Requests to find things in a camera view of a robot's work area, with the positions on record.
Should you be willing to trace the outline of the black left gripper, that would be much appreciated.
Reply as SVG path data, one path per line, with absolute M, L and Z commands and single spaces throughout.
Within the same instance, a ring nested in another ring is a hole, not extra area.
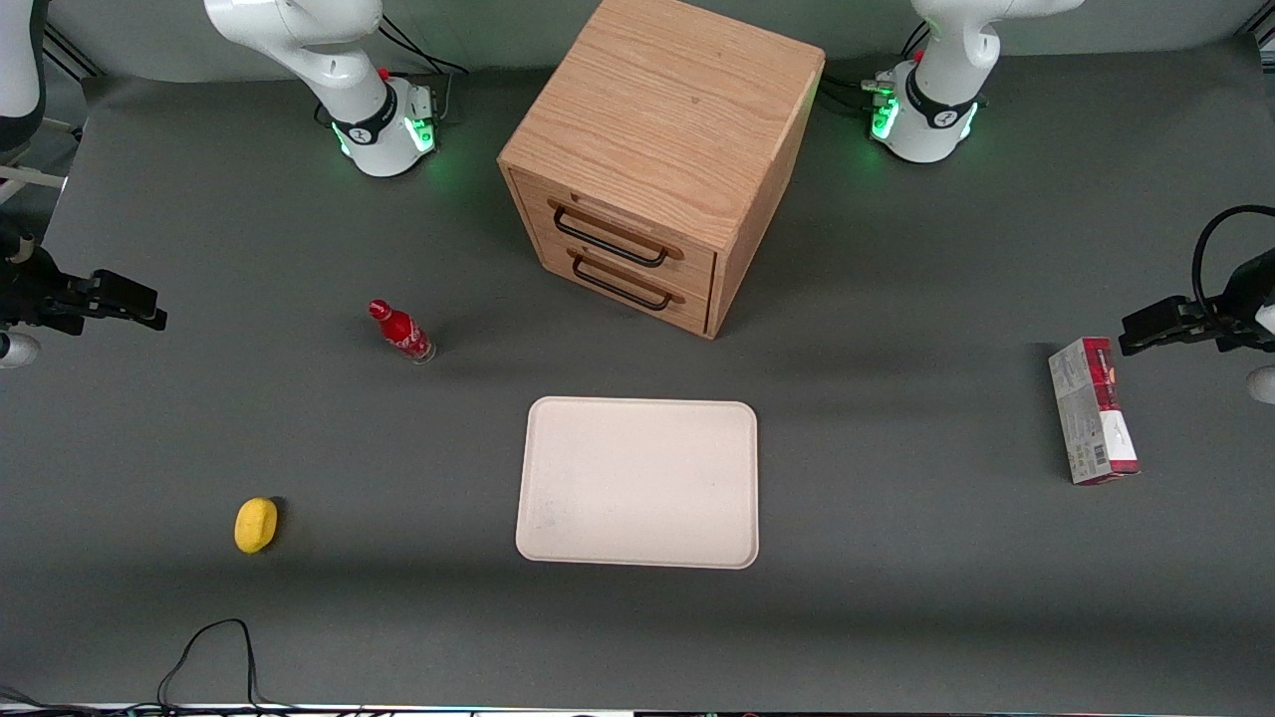
M 1170 296 L 1122 319 L 1119 350 L 1125 356 L 1133 356 L 1151 347 L 1179 344 L 1190 332 L 1193 336 L 1190 344 L 1213 339 L 1221 353 L 1235 350 L 1274 353 L 1272 328 L 1266 327 L 1264 319 L 1272 322 L 1272 306 L 1223 300 L 1221 296 L 1204 302 Z

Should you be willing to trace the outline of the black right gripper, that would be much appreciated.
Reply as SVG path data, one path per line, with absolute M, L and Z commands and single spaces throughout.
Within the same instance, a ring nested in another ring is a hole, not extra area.
M 91 296 L 96 318 L 133 322 L 157 332 L 167 327 L 167 313 L 156 302 L 156 290 L 111 270 L 82 278 L 54 264 L 4 262 L 1 290 L 1 330 L 26 324 L 82 336 Z

